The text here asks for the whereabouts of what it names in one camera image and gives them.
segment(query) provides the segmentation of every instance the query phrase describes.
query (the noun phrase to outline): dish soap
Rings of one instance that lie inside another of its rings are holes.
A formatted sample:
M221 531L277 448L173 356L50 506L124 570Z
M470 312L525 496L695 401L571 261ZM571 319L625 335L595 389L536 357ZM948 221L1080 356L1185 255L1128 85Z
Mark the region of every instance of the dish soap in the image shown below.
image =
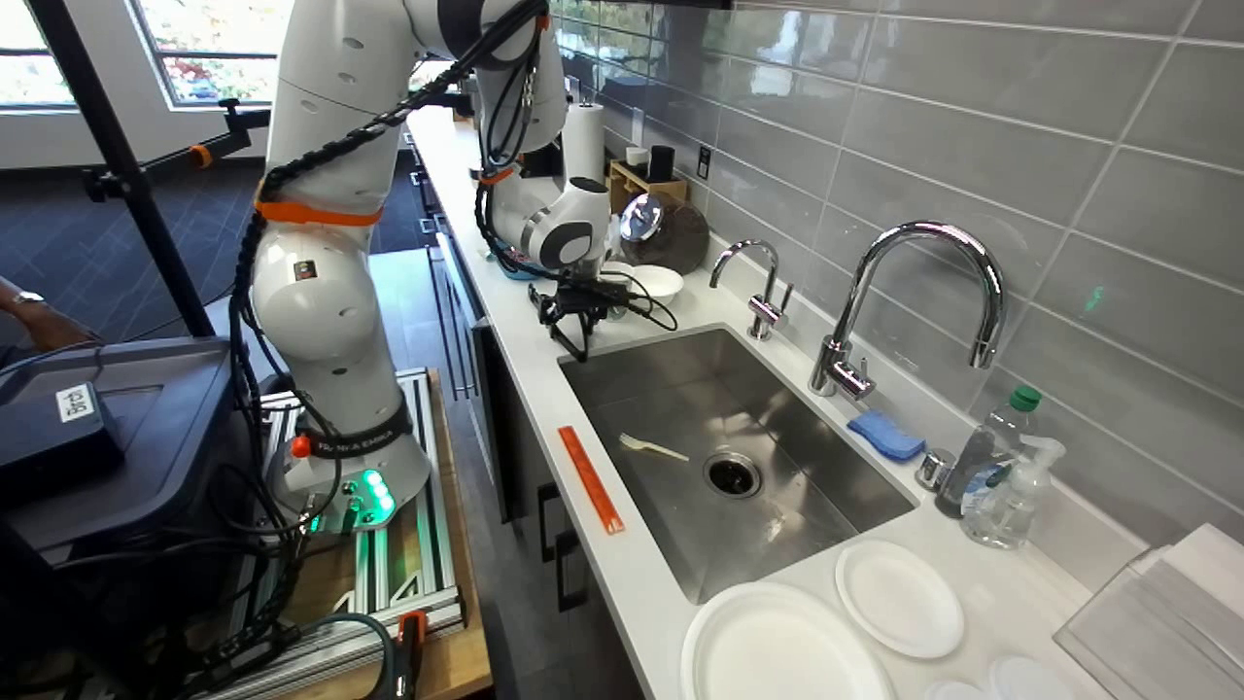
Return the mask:
M1019 441L1024 453L1014 453L1009 480L965 503L965 533L993 549L1019 549L1028 541L1051 488L1051 468L1067 454L1051 436Z
M968 436L956 468L937 483L937 509L948 518L965 514L965 503L998 488L1019 453L1028 453L1024 436L1033 436L1033 413L1044 392L1033 385L1019 385L1010 401L980 420Z

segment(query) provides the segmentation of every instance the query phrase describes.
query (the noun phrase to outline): faucet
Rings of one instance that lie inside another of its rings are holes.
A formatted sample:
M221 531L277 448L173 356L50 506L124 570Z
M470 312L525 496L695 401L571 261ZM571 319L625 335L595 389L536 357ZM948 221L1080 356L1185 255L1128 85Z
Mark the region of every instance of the faucet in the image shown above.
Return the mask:
M717 283L724 282L729 261L735 261L743 249L761 249L761 255L772 255L765 292L747 300L747 306L751 306L751 327L747 327L747 335L751 335L751 339L772 339L772 327L783 319L783 312L790 306L790 292L795 292L795 283L784 283L784 295L783 295L783 305L775 306L777 249L775 249L772 242L735 242L735 247L712 266L708 290L717 290Z
M825 389L831 382L831 389L848 389L856 401L876 389L866 371L851 366L851 327L858 319L870 273L906 236L948 242L948 247L962 247L972 258L978 273L984 278L984 283L980 283L984 290L984 315L980 315L980 327L978 327L978 344L972 344L968 366L988 366L993 363L993 356L998 348L998 335L1005 335L1005 273L998 273L996 258L972 234L965 234L956 226L946 226L946 221L919 218L919 221L904 221L904 226L880 234L880 242L870 242L870 249L858 258L848 306L835 319L831 335L822 344L822 357L816 357L816 371L814 371L814 389Z

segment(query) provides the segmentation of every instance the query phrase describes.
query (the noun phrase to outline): sink drain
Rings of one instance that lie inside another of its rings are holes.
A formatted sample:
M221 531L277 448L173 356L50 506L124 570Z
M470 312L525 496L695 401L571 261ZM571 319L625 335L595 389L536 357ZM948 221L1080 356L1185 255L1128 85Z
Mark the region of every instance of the sink drain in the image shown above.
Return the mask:
M761 472L751 454L729 453L717 463L708 463L708 483L730 497L751 497L761 490Z

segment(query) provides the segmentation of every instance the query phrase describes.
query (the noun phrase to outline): sponge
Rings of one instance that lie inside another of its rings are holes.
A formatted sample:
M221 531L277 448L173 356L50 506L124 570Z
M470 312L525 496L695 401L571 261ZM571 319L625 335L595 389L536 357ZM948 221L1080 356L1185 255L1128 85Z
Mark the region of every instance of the sponge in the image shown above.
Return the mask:
M927 453L927 441L909 436L900 420L883 413L858 413L851 424L883 458L909 463Z

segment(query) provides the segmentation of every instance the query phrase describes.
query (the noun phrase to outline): sink basin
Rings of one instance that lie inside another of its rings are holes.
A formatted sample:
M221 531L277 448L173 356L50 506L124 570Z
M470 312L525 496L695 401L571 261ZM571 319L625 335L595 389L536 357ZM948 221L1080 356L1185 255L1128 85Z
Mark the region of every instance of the sink basin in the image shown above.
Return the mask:
M729 327L562 371L694 603L915 509Z

